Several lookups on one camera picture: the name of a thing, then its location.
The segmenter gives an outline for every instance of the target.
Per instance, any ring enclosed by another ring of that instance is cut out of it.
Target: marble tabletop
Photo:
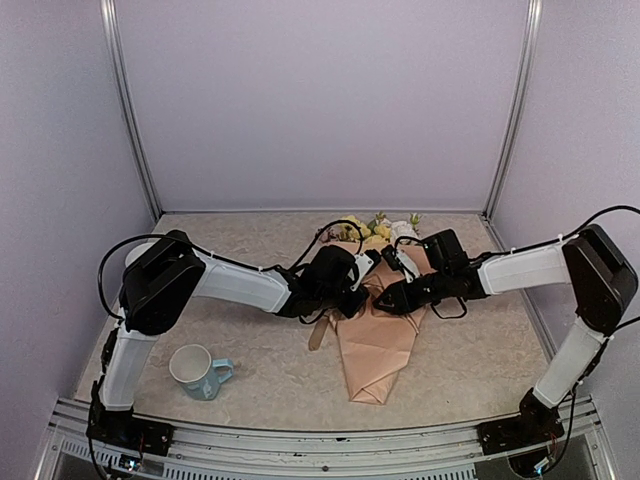
[[[155,232],[178,228],[219,254],[255,265],[288,265],[316,230],[341,213],[225,213],[165,215]],[[361,214],[368,219],[372,213]],[[407,214],[390,214],[406,219]],[[470,256],[494,248],[477,215],[427,214],[419,233],[453,228]],[[154,346],[136,391],[138,413],[234,427],[349,431],[379,430],[488,418],[517,411],[546,360],[517,292],[472,301],[463,319],[429,312],[408,366],[386,405],[348,400],[333,331],[308,349],[312,328],[296,319],[210,298],[192,298],[176,326]],[[99,375],[107,321],[79,383],[89,400]],[[169,359],[182,345],[200,343],[214,358],[229,357],[236,375],[210,402],[189,399],[174,383]]]

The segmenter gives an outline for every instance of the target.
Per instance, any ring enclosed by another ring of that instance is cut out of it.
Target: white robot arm
[[[103,375],[94,383],[87,429],[91,439],[157,455],[166,455],[172,427],[133,417],[135,387],[153,345],[191,297],[241,303],[282,317],[337,308],[350,318],[369,296],[362,279],[381,260],[376,250],[354,255],[328,245],[308,264],[261,268],[208,253],[179,230],[160,237],[127,256],[120,321],[103,348]]]
[[[514,252],[485,253],[472,260],[452,230],[419,243],[436,273],[390,285],[374,306],[404,314],[425,304],[433,308],[449,297],[463,304],[521,288],[573,286],[577,318],[547,371],[522,399],[520,416],[479,426],[485,454],[534,445],[552,435],[560,438],[564,430],[557,422],[557,406],[597,365],[638,289],[637,275],[628,261],[598,225],[589,225],[570,238]],[[387,247],[382,256],[392,269],[405,268],[396,248]]]

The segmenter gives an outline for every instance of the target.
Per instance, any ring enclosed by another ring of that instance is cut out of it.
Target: purple wall
[[[97,263],[152,222],[98,1],[0,2],[0,86],[0,478],[22,479],[104,322]]]
[[[526,1],[118,3],[166,210],[480,211]]]
[[[498,231],[523,245],[615,203],[640,206],[640,3],[547,0]],[[640,271],[640,217],[600,223]],[[571,290],[533,296],[559,344],[574,319]],[[638,314],[636,299],[626,318]],[[589,386],[623,480],[640,478],[639,345],[640,327],[621,331]]]

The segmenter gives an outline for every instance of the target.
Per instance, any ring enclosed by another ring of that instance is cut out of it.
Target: wire
[[[424,245],[424,241],[420,240],[419,238],[409,237],[407,235],[401,235],[398,238],[396,238],[396,242],[394,243],[393,248],[395,248],[397,250],[398,249],[398,245],[400,244],[400,242],[402,240],[409,240],[411,242],[416,242],[416,243],[419,243],[420,245]]]
[[[149,239],[169,239],[169,240],[173,240],[175,242],[181,243],[183,245],[186,245],[190,248],[193,248],[194,250],[202,253],[203,255],[206,255],[207,257],[210,258],[214,258],[216,260],[220,260],[226,263],[230,263],[231,265],[235,265],[237,267],[241,267],[241,268],[246,268],[248,270],[253,270],[256,272],[268,272],[270,270],[275,270],[277,268],[282,268],[281,265],[272,265],[271,267],[267,267],[267,268],[260,268],[260,267],[256,267],[253,265],[248,265],[246,263],[242,263],[242,262],[238,262],[237,260],[232,260],[230,258],[226,258],[223,257],[221,255],[216,255],[215,253],[206,250],[202,247],[200,247],[199,245],[196,245],[188,240],[183,240],[181,238],[175,238],[172,237],[170,235],[167,234],[163,234],[163,233],[146,233],[143,235],[136,235],[134,237],[129,237],[126,240],[121,241],[120,243],[117,243],[116,245],[114,245],[113,247],[111,247],[109,249],[109,251],[104,255],[104,257],[102,257],[102,260],[100,261],[100,266],[98,267],[98,294],[100,296],[100,303],[102,304],[102,308],[104,308],[104,310],[113,318],[117,318],[120,321],[124,321],[124,318],[121,317],[120,315],[118,315],[117,313],[113,312],[111,310],[111,308],[109,307],[109,304],[107,303],[107,299],[105,298],[105,294],[104,294],[104,287],[102,284],[102,277],[103,277],[103,272],[104,272],[104,267],[107,263],[107,261],[109,260],[109,258],[111,258],[111,256],[116,253],[118,250],[120,250],[122,247],[129,245],[130,243],[134,243],[134,242],[139,242],[141,240],[149,240]]]
[[[97,387],[96,390],[100,390],[100,387],[102,386],[102,382],[104,382],[104,375],[102,375],[102,377],[100,377],[100,380],[98,380],[97,383]],[[93,392],[91,394],[91,403],[89,404],[89,418],[88,418],[88,422],[89,422],[89,428],[91,428],[91,426],[94,424],[94,418],[93,418],[93,409],[95,407],[95,397],[93,395]],[[104,471],[102,470],[102,468],[98,465],[98,462],[96,461],[96,454],[93,450],[93,439],[91,438],[91,435],[89,435],[89,431],[87,430],[87,438],[89,440],[89,454],[91,455],[91,463],[93,463],[93,468],[95,468],[96,473],[98,474],[98,476],[100,477],[101,480],[109,480],[108,476],[105,475]]]
[[[562,235],[559,239],[558,238],[554,238],[552,240],[545,240],[544,242],[534,243],[532,245],[527,245],[526,247],[516,248],[516,249],[513,249],[513,250],[508,251],[508,252],[506,252],[506,251],[505,252],[495,252],[494,255],[509,255],[509,254],[512,254],[512,253],[527,252],[527,251],[533,250],[535,248],[546,247],[547,245],[553,245],[554,243],[558,243],[558,242],[564,240],[565,238],[573,237],[575,234],[580,232],[580,230],[582,230],[584,227],[586,227],[591,222],[593,222],[596,218],[601,217],[602,215],[605,215],[605,214],[607,214],[609,212],[614,212],[614,211],[617,211],[617,210],[626,210],[626,211],[633,212],[633,213],[636,213],[636,214],[640,215],[640,208],[632,207],[631,205],[612,205],[610,207],[603,208],[602,210],[594,213],[587,220],[585,220],[578,228],[572,230],[571,232],[567,233],[566,235]]]
[[[576,410],[576,389],[578,388],[578,384],[576,383],[571,389],[571,413],[569,414],[569,428],[567,429],[567,439],[564,441],[564,445],[562,446],[562,450],[560,451],[560,455],[553,461],[553,464],[542,472],[542,475],[546,475],[554,468],[558,466],[560,460],[564,457],[564,454],[567,453],[567,447],[569,446],[569,440],[571,439],[571,431],[573,430],[573,415]]]
[[[628,327],[629,325],[633,325],[634,323],[638,323],[638,322],[640,322],[640,317],[632,318],[628,322],[624,322],[618,325],[614,330],[614,333],[617,332],[618,330],[622,330],[624,327]]]
[[[303,324],[303,325],[313,325],[313,324],[314,324],[314,323],[316,323],[318,320],[320,320],[320,319],[324,316],[324,314],[325,314],[325,313],[327,313],[327,310],[329,310],[329,309],[328,309],[328,308],[325,308],[324,310],[322,310],[318,315],[316,315],[316,317],[315,317],[313,320],[306,321],[306,320],[304,319],[304,317],[302,317],[302,315],[298,317],[298,320],[299,320],[299,321],[300,321],[300,323],[301,323],[301,324]]]
[[[431,310],[433,311],[433,313],[435,313],[438,316],[438,318],[440,318],[441,320],[453,320],[457,318],[464,318],[467,315],[467,313],[469,313],[467,309],[467,305],[464,303],[464,300],[462,300],[462,298],[456,297],[456,299],[458,300],[458,303],[462,307],[462,313],[459,313],[458,315],[450,315],[448,317],[443,317],[442,315],[440,315],[440,312],[438,312],[438,310],[436,309],[436,306],[433,303],[431,303],[429,306],[431,307]]]
[[[333,222],[327,223],[324,227],[322,227],[320,230],[316,232],[316,235],[315,237],[313,237],[313,240],[311,241],[309,246],[305,249],[304,252],[302,252],[302,255],[300,255],[300,257],[295,262],[293,262],[293,265],[289,267],[289,271],[293,271],[297,269],[300,262],[302,262],[302,260],[304,260],[304,257],[306,257],[309,254],[313,246],[320,239],[320,237],[324,232],[329,230],[334,225],[341,225],[341,224],[350,225],[353,228],[355,228],[356,231],[358,232],[358,235],[360,236],[360,245],[358,245],[358,251],[356,252],[356,255],[358,255],[362,251],[362,245],[364,244],[364,236],[362,235],[362,231],[360,230],[360,227],[355,222],[352,222],[351,220],[334,220]]]

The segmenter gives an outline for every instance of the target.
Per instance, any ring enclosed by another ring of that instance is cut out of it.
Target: light blue mug
[[[202,345],[185,345],[171,357],[169,372],[194,400],[213,400],[220,385],[233,376],[233,362],[228,358],[212,360]]]

